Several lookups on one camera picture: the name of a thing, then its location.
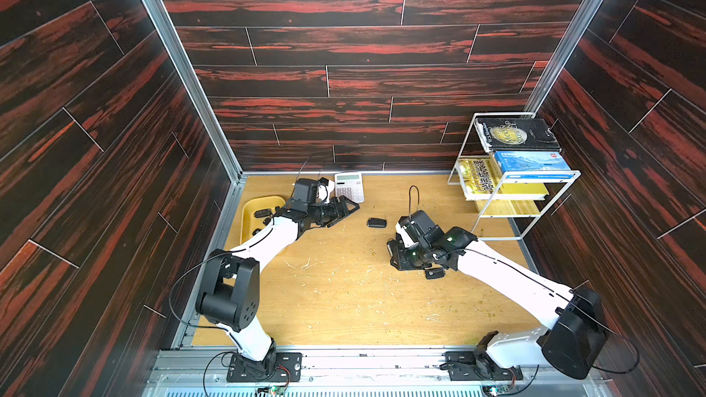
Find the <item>black car key front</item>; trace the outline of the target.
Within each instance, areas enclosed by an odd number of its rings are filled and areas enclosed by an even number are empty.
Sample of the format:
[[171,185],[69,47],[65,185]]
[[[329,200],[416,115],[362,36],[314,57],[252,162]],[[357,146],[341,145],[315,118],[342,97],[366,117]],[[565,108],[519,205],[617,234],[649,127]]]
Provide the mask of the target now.
[[257,219],[268,218],[268,217],[271,217],[272,215],[273,215],[273,212],[271,209],[262,209],[262,210],[255,211],[255,213],[254,213],[254,217]]

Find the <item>yellow book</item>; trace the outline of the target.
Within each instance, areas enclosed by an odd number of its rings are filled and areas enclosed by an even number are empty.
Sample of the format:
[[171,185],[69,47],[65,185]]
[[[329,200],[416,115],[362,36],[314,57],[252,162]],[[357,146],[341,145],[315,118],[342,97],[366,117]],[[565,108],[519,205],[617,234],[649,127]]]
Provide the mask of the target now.
[[455,166],[467,200],[545,200],[549,194],[542,183],[503,183],[502,174],[491,158],[462,158]]

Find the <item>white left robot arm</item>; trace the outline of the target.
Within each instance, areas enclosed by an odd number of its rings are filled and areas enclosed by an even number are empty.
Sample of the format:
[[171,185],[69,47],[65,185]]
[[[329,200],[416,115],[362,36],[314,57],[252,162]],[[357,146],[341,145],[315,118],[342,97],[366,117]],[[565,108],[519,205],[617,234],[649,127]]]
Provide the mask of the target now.
[[229,251],[211,252],[204,261],[196,312],[226,332],[248,369],[271,373],[276,363],[277,344],[257,319],[263,269],[306,231],[330,228],[360,208],[344,195],[334,196],[334,189],[327,178],[298,179],[292,196],[263,230]]

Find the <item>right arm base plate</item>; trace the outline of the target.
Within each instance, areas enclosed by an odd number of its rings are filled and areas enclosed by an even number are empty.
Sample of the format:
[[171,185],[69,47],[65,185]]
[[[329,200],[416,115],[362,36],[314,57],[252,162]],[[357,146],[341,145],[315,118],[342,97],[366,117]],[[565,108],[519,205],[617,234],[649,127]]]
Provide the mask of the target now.
[[521,369],[502,369],[487,354],[477,356],[474,351],[447,351],[439,369],[446,371],[452,382],[516,382],[523,379]]

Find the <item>large black smart key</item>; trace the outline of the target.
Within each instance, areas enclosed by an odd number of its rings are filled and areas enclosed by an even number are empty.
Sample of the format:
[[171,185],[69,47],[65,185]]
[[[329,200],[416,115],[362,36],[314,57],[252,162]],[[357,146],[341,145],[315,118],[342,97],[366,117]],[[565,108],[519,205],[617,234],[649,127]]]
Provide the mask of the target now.
[[367,226],[373,229],[384,229],[387,227],[387,221],[381,218],[369,218],[367,220]]

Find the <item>white calculator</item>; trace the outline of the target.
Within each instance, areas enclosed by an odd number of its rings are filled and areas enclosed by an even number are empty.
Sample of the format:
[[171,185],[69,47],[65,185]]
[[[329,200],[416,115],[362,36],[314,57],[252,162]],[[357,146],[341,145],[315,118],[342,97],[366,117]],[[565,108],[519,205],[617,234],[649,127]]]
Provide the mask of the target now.
[[336,185],[336,196],[346,197],[356,203],[365,201],[362,173],[344,172],[334,175]]

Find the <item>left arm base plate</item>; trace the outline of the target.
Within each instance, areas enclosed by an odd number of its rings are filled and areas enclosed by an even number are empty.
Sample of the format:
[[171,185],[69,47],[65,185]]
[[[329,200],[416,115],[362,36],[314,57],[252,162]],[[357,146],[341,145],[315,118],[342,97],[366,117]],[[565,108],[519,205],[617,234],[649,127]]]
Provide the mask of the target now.
[[261,361],[249,360],[240,355],[231,357],[226,381],[228,383],[299,382],[303,354],[300,352],[274,352]]

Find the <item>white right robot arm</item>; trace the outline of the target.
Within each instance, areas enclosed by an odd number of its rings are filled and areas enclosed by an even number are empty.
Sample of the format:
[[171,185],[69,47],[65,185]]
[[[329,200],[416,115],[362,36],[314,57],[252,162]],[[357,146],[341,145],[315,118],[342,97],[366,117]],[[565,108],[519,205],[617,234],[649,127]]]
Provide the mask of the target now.
[[575,380],[588,376],[609,338],[599,294],[546,279],[463,228],[442,231],[424,211],[402,217],[395,231],[387,243],[392,267],[422,270],[427,279],[458,271],[500,292],[540,324],[514,334],[486,334],[468,360],[447,360],[451,375],[509,380],[520,376],[520,367],[535,366]]

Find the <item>blue book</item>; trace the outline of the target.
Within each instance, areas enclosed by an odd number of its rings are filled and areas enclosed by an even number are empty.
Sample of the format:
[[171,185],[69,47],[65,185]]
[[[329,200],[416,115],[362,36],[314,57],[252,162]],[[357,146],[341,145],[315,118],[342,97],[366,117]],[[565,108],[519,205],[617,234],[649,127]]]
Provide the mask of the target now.
[[507,179],[557,181],[574,175],[559,152],[498,151],[493,158]]

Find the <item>white metal shelf rack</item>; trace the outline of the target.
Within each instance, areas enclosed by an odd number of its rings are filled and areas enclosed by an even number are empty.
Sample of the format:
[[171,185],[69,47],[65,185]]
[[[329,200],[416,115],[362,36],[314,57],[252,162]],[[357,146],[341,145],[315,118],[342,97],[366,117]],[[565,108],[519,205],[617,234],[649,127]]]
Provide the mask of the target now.
[[532,112],[480,112],[468,126],[447,179],[478,210],[472,232],[520,241],[581,177]]

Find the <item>yellow plastic storage box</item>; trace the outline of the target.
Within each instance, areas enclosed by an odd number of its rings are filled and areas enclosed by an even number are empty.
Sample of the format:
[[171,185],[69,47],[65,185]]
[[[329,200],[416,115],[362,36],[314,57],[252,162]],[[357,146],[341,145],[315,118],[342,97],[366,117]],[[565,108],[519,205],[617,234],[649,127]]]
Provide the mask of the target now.
[[[251,239],[253,237],[252,233],[255,229],[259,228],[263,230],[270,222],[272,216],[276,212],[276,209],[283,207],[284,204],[285,199],[280,196],[266,196],[253,198],[253,200],[246,202],[241,217],[241,243],[244,244],[246,241]],[[264,219],[255,218],[255,211],[262,209],[271,209],[273,215]]]

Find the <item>black book gold emblem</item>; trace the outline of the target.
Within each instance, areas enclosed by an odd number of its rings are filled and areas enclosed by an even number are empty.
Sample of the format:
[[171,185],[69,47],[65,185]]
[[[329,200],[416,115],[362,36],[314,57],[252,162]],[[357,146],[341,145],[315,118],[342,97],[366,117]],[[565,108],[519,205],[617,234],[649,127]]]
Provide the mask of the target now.
[[560,152],[544,119],[481,117],[475,123],[485,152]]

